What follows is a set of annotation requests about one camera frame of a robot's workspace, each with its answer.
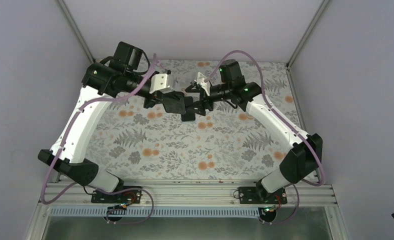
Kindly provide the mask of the black phone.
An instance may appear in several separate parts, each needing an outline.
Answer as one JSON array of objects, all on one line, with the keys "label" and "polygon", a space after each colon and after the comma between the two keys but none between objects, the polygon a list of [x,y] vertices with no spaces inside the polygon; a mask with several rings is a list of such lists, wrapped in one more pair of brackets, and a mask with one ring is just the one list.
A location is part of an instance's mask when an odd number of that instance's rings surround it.
[{"label": "black phone", "polygon": [[196,120],[196,115],[194,113],[185,113],[181,115],[182,122],[194,122]]},{"label": "black phone", "polygon": [[179,115],[186,113],[185,94],[181,91],[164,93],[161,103],[166,113]]}]

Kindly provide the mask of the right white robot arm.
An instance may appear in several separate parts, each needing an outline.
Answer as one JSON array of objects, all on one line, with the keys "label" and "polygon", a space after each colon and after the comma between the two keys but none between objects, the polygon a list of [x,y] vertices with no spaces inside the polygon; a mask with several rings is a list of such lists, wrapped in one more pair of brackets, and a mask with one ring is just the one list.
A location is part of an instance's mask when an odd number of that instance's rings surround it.
[{"label": "right white robot arm", "polygon": [[188,109],[204,116],[213,110],[215,102],[241,108],[270,130],[287,150],[279,167],[255,184],[257,200],[267,204],[274,199],[277,190],[296,184],[321,168],[323,140],[318,134],[310,135],[293,124],[270,102],[258,83],[246,82],[236,60],[223,61],[219,73],[221,83],[217,85],[211,84],[203,74],[197,74],[185,91],[198,93],[199,100]]}]

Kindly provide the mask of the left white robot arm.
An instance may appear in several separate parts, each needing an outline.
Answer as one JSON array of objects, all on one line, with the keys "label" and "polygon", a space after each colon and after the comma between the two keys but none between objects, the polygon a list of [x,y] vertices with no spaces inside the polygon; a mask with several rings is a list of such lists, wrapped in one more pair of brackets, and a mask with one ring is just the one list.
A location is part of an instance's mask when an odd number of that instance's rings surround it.
[{"label": "left white robot arm", "polygon": [[168,92],[171,73],[156,71],[158,64],[156,57],[149,60],[142,49],[125,42],[118,44],[114,55],[92,63],[62,133],[51,148],[40,150],[37,158],[75,183],[99,189],[109,201],[119,202],[124,197],[123,180],[86,159],[86,150],[112,103],[133,96],[151,102]]}]

